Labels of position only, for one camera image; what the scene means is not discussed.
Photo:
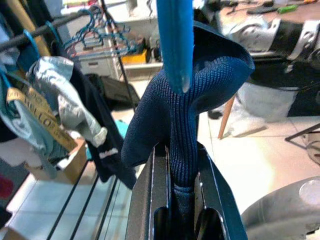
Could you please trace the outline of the navy knit garment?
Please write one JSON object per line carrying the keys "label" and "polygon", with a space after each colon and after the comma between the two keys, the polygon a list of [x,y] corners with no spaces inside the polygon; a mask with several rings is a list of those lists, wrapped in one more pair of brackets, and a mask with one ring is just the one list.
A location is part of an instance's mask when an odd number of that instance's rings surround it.
{"label": "navy knit garment", "polygon": [[193,30],[189,90],[175,93],[164,70],[155,75],[140,99],[121,150],[122,162],[135,167],[148,160],[156,144],[169,141],[173,217],[179,224],[189,224],[194,214],[196,116],[228,101],[255,70],[251,55],[240,44],[199,21],[194,22]]}

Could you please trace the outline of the black bag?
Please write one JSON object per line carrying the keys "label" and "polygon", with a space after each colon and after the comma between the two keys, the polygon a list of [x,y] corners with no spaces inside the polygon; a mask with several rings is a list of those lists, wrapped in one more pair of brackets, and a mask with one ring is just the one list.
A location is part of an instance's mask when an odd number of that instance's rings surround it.
{"label": "black bag", "polygon": [[134,107],[138,106],[140,97],[131,84],[93,73],[86,76],[102,95],[110,111],[128,110],[132,108],[132,104]]}

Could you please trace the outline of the green plastic item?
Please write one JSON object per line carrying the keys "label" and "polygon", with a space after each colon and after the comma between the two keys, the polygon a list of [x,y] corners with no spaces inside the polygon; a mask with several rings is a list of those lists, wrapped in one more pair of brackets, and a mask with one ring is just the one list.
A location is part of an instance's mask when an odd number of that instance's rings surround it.
{"label": "green plastic item", "polygon": [[277,9],[277,13],[280,14],[280,15],[282,15],[282,14],[294,12],[294,11],[297,10],[297,8],[298,8],[298,5],[297,5],[297,4],[282,6],[282,7],[279,7],[279,8]]}

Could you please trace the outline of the black garment white print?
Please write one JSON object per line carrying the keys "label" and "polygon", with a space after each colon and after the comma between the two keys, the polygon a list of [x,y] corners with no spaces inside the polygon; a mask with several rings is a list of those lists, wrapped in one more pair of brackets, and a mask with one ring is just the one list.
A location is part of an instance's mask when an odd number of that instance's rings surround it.
{"label": "black garment white print", "polygon": [[121,160],[124,139],[105,99],[77,66],[73,67],[70,83],[77,90],[84,107],[94,117],[93,139],[87,144],[100,180],[106,182],[115,175],[131,190],[137,180],[136,172]]}

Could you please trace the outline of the black metal frame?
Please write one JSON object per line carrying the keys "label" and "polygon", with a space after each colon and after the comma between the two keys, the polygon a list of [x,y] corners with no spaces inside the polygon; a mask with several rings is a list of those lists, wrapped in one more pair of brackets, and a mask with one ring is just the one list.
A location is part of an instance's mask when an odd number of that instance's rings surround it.
{"label": "black metal frame", "polygon": [[299,131],[298,133],[293,134],[293,135],[287,136],[284,140],[287,143],[290,143],[290,144],[295,145],[295,146],[297,146],[297,147],[299,147],[299,148],[301,148],[303,150],[306,150],[307,147],[305,145],[302,145],[302,144],[299,144],[297,142],[294,142],[293,139],[296,139],[298,137],[302,137],[305,134],[316,133],[317,129],[320,129],[320,123],[315,124],[315,125],[313,125],[311,127],[308,127],[308,128],[306,128],[306,129],[304,129],[302,131]]}

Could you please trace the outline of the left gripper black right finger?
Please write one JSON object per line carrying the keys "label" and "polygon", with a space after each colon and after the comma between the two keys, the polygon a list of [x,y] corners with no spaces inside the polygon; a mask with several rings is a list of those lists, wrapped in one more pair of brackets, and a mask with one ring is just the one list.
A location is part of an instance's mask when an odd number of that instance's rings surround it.
{"label": "left gripper black right finger", "polygon": [[233,192],[209,156],[198,147],[198,174],[194,182],[196,240],[248,240]]}

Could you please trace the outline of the pale teal garment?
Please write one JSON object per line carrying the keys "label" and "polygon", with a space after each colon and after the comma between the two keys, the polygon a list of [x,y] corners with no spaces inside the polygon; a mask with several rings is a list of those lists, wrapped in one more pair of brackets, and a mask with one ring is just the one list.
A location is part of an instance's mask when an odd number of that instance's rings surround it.
{"label": "pale teal garment", "polygon": [[0,79],[0,118],[19,138],[27,141],[40,158],[43,168],[50,178],[57,176],[57,170],[48,161],[48,132],[36,121],[21,100],[7,100],[8,90],[4,90]]}

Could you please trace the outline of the yellow box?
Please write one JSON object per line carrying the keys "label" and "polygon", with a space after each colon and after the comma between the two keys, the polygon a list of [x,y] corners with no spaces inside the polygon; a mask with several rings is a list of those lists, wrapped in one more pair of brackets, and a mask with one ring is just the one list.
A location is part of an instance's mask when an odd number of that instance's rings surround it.
{"label": "yellow box", "polygon": [[148,50],[144,49],[142,53],[122,56],[121,60],[125,65],[145,64],[148,62]]}

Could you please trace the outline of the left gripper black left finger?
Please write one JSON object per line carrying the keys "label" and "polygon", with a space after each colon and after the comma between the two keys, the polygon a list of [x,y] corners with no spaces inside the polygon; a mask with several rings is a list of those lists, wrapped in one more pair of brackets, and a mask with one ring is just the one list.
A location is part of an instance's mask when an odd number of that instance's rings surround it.
{"label": "left gripper black left finger", "polygon": [[126,240],[170,240],[171,205],[169,150],[157,144],[132,189]]}

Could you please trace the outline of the white chair wooden legs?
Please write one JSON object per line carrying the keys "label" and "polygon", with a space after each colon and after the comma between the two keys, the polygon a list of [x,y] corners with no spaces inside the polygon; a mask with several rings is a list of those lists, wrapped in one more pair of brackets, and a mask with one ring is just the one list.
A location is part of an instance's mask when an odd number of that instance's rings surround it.
{"label": "white chair wooden legs", "polygon": [[266,130],[268,123],[283,121],[297,94],[296,87],[271,88],[244,83],[218,108],[223,113],[218,138],[248,136]]}

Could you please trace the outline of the blue plastic hanger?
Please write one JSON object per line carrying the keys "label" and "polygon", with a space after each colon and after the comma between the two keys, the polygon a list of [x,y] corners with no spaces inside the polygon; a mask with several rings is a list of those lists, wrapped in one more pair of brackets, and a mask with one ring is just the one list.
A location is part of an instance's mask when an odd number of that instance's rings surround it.
{"label": "blue plastic hanger", "polygon": [[100,23],[100,20],[103,19],[102,9],[97,5],[92,5],[89,9],[80,9],[77,13],[83,16],[88,15],[89,22],[64,43],[63,48],[67,50],[75,47],[78,43],[81,43],[85,49],[102,46],[104,44],[102,33],[96,27],[96,21]]}
{"label": "blue plastic hanger", "polygon": [[115,22],[106,23],[106,33],[101,33],[103,40],[109,42],[110,46],[107,50],[111,55],[127,55],[137,51],[137,43],[134,39],[127,38],[131,32],[131,27],[125,24],[117,24]]}
{"label": "blue plastic hanger", "polygon": [[52,25],[52,23],[50,21],[46,21],[45,22],[46,26],[51,30],[52,34],[54,35],[54,38],[58,44],[59,47],[63,46],[63,42],[61,41],[61,38],[56,30],[56,28]]}
{"label": "blue plastic hanger", "polygon": [[34,62],[40,58],[40,52],[36,41],[32,37],[31,33],[27,30],[23,30],[23,35],[27,38],[27,44],[20,54],[22,69],[27,72]]}
{"label": "blue plastic hanger", "polygon": [[11,81],[9,80],[9,78],[7,77],[7,74],[5,73],[5,71],[0,67],[0,81],[2,84],[2,88],[4,90],[8,90],[10,88],[13,88],[14,86],[12,85]]}
{"label": "blue plastic hanger", "polygon": [[192,0],[156,0],[161,55],[168,84],[177,94],[186,93],[193,72]]}

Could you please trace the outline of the teal cloth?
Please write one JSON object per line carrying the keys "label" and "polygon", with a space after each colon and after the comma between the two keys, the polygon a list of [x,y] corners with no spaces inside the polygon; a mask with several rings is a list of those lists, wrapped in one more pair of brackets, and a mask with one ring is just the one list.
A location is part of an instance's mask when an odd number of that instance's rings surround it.
{"label": "teal cloth", "polygon": [[129,128],[129,124],[127,124],[126,122],[122,121],[122,120],[115,120],[115,125],[117,127],[117,130],[120,134],[120,136],[125,139],[128,128]]}

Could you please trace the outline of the copper orange hanger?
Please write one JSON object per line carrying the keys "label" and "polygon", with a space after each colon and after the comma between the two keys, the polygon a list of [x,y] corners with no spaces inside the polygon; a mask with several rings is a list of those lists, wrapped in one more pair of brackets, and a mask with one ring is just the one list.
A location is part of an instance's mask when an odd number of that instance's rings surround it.
{"label": "copper orange hanger", "polygon": [[101,56],[107,56],[107,57],[113,57],[119,54],[117,50],[113,50],[109,47],[103,47],[103,48],[93,48],[89,50],[82,50],[82,51],[76,51],[75,48],[68,48],[66,50],[66,53],[72,57],[72,58],[89,58],[89,57],[101,57]]}

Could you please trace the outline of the white drawer cabinet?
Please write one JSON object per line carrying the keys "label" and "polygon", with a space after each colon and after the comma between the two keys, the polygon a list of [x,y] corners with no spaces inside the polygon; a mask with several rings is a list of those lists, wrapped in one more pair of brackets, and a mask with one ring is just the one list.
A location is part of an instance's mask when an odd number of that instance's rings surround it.
{"label": "white drawer cabinet", "polygon": [[118,58],[105,55],[80,57],[78,60],[80,69],[84,74],[97,74],[119,79]]}

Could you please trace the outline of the pale grey-blue garment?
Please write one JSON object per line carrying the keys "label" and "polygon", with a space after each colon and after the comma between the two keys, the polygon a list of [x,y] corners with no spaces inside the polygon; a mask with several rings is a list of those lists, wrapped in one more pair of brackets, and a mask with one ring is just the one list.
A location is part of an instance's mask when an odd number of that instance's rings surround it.
{"label": "pale grey-blue garment", "polygon": [[66,130],[76,131],[88,142],[93,139],[94,117],[84,107],[70,79],[74,63],[61,56],[43,56],[32,64],[27,78],[58,112]]}

